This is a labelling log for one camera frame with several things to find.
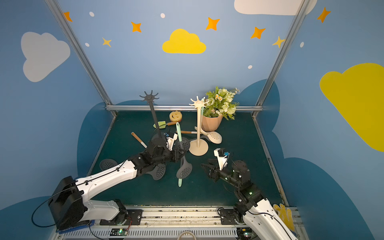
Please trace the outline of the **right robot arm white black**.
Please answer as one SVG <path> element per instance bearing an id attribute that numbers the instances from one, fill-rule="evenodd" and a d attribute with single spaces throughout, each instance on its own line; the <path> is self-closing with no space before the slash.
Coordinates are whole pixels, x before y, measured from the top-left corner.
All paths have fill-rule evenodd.
<path id="1" fill-rule="evenodd" d="M 244 161 L 234 161 L 232 166 L 220 169 L 215 160 L 201 164 L 214 182 L 222 179 L 235 187 L 238 202 L 234 211 L 240 221 L 250 227 L 261 240 L 296 240 L 297 237 L 281 220 L 262 191 L 251 181 L 251 172 Z"/>

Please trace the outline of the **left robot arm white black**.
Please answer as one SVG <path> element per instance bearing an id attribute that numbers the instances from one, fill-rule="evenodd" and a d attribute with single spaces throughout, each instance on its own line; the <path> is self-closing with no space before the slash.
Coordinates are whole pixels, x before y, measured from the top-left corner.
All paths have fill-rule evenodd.
<path id="1" fill-rule="evenodd" d="M 77 227 L 92 220 L 124 221 L 126 210 L 117 200 L 92 201 L 101 192 L 122 182 L 159 170 L 167 162 L 178 162 L 185 156 L 190 143 L 183 138 L 169 149 L 165 139 L 153 139 L 141 153 L 133 155 L 113 168 L 84 178 L 63 178 L 48 202 L 58 231 Z"/>

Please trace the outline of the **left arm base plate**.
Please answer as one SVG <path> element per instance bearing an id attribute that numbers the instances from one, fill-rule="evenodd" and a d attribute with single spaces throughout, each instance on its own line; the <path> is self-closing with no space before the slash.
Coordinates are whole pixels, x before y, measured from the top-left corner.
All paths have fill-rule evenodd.
<path id="1" fill-rule="evenodd" d="M 101 220 L 101 226 L 138 226 L 141 224 L 143 210 L 128 209 L 125 212 L 120 212 L 112 220 Z"/>

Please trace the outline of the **cream utensil rack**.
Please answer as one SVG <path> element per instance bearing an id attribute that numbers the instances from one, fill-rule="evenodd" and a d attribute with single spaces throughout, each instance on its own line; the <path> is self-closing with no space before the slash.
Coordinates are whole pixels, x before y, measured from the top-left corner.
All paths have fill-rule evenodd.
<path id="1" fill-rule="evenodd" d="M 202 108 L 206 106 L 207 102 L 205 98 L 199 99 L 197 96 L 197 100 L 194 101 L 191 106 L 197 109 L 197 139 L 190 141 L 190 153 L 194 156 L 203 156 L 208 152 L 209 146 L 208 143 L 201 139 L 201 123 L 202 123 Z"/>

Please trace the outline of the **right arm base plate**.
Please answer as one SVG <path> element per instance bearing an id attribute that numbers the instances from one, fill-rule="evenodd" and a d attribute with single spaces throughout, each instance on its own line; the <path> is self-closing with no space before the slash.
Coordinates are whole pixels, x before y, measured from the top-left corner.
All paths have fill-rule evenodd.
<path id="1" fill-rule="evenodd" d="M 243 216 L 235 209 L 219 208 L 217 212 L 222 225 L 245 225 Z"/>

